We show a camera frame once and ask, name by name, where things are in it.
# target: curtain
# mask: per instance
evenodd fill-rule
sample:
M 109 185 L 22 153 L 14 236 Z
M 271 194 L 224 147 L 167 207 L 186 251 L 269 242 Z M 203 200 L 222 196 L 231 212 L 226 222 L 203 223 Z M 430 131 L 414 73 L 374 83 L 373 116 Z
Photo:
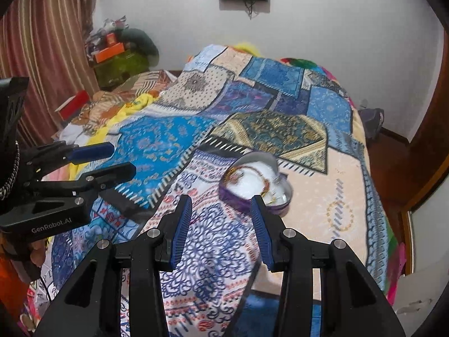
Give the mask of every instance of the curtain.
M 0 20 L 0 77 L 28 76 L 19 140 L 51 142 L 55 109 L 80 90 L 99 90 L 84 52 L 95 0 L 14 0 Z

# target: blanket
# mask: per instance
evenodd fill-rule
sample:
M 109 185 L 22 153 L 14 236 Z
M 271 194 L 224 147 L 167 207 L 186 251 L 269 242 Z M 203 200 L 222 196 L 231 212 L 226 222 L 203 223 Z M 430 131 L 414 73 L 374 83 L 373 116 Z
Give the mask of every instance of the blanket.
M 150 218 L 129 223 L 99 199 L 91 214 L 94 226 L 55 238 L 52 284 L 62 285 L 70 275 L 70 270 L 54 272 L 63 269 L 61 255 L 71 255 L 75 267 L 101 238 L 133 239 L 156 226 L 179 195 L 187 193 L 194 215 L 185 252 L 173 273 L 161 273 L 170 333 L 221 336 L 229 331 L 243 336 L 252 329 L 251 334 L 269 335 L 273 321 L 267 318 L 263 330 L 254 330 L 251 315 L 275 315 L 281 274 L 268 273 L 260 263 L 248 215 L 217 196 L 226 168 L 257 149 L 277 156 L 293 186 L 286 225 L 320 242 L 345 239 L 387 292 L 389 254 L 397 243 L 370 177 L 363 127 L 344 89 L 317 67 L 253 57 L 231 47 L 206 47 L 157 102 L 109 129 L 106 140 L 116 146 L 110 160 L 82 170 L 134 162 L 136 177 L 116 190 L 152 210 Z M 128 283 L 125 272 L 124 336 L 129 335 Z M 313 295 L 316 321 L 317 273 Z M 255 306 L 259 314 L 253 313 Z

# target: patchwork bedspread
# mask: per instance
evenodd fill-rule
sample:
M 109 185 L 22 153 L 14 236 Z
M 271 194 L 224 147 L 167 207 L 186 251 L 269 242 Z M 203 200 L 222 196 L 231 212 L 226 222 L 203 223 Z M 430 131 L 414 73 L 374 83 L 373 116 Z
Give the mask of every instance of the patchwork bedspread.
M 253 150 L 274 154 L 293 186 L 286 226 L 320 242 L 343 238 L 388 291 L 388 260 L 397 242 L 370 177 L 358 113 L 322 67 L 210 45 L 158 101 L 112 127 L 106 139 L 116 146 L 114 156 L 83 171 L 133 162 L 135 179 L 116 190 L 149 219 L 133 222 L 99 198 L 89 225 L 53 241 L 46 283 L 54 294 L 99 239 L 135 238 L 187 193 L 194 213 L 181 263 L 161 273 L 171 335 L 271 335 L 282 275 L 260 263 L 250 216 L 218 197 L 224 171 Z M 128 336 L 127 272 L 123 280 L 122 336 Z M 318 272 L 314 299 L 317 335 Z

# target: silver screw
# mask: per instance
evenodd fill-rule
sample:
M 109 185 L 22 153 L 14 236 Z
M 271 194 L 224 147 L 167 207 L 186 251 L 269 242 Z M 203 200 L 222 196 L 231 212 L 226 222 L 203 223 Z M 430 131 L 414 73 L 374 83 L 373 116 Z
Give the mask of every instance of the silver screw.
M 284 229 L 282 234 L 284 236 L 286 236 L 287 238 L 293 238 L 293 237 L 296 236 L 296 231 L 294 229 L 291 229 L 291 228 L 286 228 L 286 229 Z
M 161 231 L 157 228 L 151 228 L 146 235 L 150 238 L 156 238 L 158 235 L 161 234 Z
M 346 247 L 346 242 L 343 240 L 335 240 L 334 246 L 336 246 L 336 248 L 338 249 L 344 249 Z
M 109 246 L 109 241 L 108 240 L 99 240 L 97 242 L 97 247 L 99 249 L 105 249 L 107 246 Z

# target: wooden floor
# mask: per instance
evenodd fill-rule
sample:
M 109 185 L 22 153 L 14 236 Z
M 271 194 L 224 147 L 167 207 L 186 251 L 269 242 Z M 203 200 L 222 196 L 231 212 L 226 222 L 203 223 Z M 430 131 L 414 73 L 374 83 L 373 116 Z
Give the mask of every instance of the wooden floor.
M 407 145 L 380 133 L 376 142 L 368 147 L 371 176 L 398 242 L 404 241 L 404 228 L 399 211 L 405 205 L 404 194 L 410 184 L 397 169 L 407 161 Z

